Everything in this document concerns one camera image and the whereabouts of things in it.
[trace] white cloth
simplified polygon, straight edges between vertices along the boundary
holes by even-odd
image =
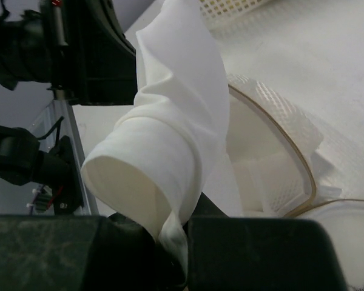
[[[135,108],[90,153],[82,175],[96,197],[145,227],[186,271],[181,223],[215,165],[220,173],[229,166],[226,74],[196,0],[166,1],[137,38]]]

